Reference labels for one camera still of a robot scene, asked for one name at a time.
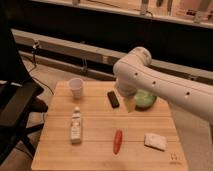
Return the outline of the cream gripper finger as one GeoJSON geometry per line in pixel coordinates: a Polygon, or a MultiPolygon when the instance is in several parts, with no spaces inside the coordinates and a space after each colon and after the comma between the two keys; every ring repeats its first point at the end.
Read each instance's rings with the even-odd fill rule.
{"type": "Polygon", "coordinates": [[[136,102],[134,98],[124,98],[124,105],[127,109],[127,112],[133,112],[136,107],[136,102]]]}

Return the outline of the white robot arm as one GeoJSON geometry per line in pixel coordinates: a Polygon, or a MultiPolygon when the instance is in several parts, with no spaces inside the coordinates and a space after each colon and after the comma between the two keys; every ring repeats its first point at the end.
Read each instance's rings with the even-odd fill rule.
{"type": "Polygon", "coordinates": [[[213,86],[165,74],[149,65],[150,52],[136,47],[113,66],[117,91],[132,97],[144,89],[213,124],[213,86]]]}

